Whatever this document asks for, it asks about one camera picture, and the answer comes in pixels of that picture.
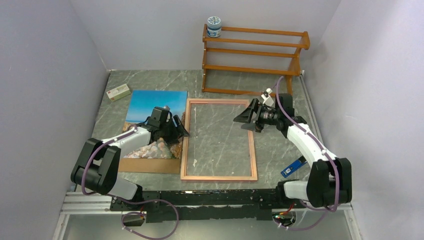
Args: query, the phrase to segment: white backdrop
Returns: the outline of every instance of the white backdrop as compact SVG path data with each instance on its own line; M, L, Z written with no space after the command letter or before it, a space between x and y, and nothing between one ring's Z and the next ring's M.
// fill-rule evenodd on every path
M48 240L108 72L68 0L3 0L0 33L0 239Z
M365 240L423 239L424 2L343 0L306 69Z
M71 0L108 69L201 69L203 26L308 31L318 43L340 0Z

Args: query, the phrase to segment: picture frame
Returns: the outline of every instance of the picture frame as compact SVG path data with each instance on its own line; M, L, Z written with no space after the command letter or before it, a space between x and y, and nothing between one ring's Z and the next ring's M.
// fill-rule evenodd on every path
M188 98L185 105L185 129L190 132L190 114L192 104L227 104L227 105L244 105L246 108L249 106L247 99L212 99L212 98ZM184 137L182 142L182 155L181 155L181 170L180 179L186 181L257 181L258 171L255 156L255 144L252 131L246 131L248 144L249 144L249 157L250 157L250 176L196 176L187 174L187 162L189 153L189 138Z

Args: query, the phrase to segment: gray marble table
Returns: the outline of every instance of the gray marble table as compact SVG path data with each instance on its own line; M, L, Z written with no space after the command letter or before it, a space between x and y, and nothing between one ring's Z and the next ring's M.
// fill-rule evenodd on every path
M112 71L106 91L122 84L131 90L187 91L188 98L249 99L253 96L202 92L201 70L117 70ZM262 91L272 87L278 76L232 71L210 71L210 88L227 88L248 91ZM286 92L282 82L281 92ZM131 95L111 102L104 93L98 110L92 136L105 139L122 132ZM311 106L306 98L300 79L293 80L293 106L296 115L302 116L316 133L312 124ZM192 142L189 146L187 171L190 175L248 175L249 156L247 133L232 119L241 113L240 106L198 106L196 108L196 130L191 130ZM275 188L283 179L280 172L301 156L298 149L285 139L275 127L268 126L262 133L254 133L255 156L258 180L254 182L187 182L181 181L179 174L120 172L119 176L143 186L145 190L224 190ZM289 179L307 179L310 171L305 165Z

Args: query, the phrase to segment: white jar lid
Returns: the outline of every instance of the white jar lid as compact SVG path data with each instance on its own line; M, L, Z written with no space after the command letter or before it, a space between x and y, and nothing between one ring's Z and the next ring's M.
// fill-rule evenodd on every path
M207 26L210 28L219 28L221 27L221 19L217 16L211 16L207 19Z

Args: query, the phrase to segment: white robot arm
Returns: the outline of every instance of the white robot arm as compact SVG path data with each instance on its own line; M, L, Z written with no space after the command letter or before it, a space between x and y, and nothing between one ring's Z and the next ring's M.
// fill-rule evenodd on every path
M271 92L270 89L267 89L262 93L262 102L254 98L250 105L233 121L244 123L241 126L242 129L258 133L265 125L276 126L277 130L299 149L302 154L301 159L309 164L311 172L308 181L286 180L278 183L276 190L280 193L281 199L300 199L310 202L312 206L318 208L333 205L335 195L338 193L339 203L350 202L352 199L352 170L349 160L338 158L327 150L313 135L306 121L301 116L295 116L293 98L290 94L280 94L279 96L279 102L285 112L283 113L280 108L272 107L274 101L271 98ZM336 182L333 178L336 174L329 158L336 165L339 189L336 189Z
M169 108L155 107L145 122L134 124L127 132L103 140L88 139L72 170L71 181L83 185L84 179L86 189L139 202L143 200L143 188L118 177L120 159L159 138L171 144L187 136L177 115L172 117ZM99 165L93 163L100 159Z

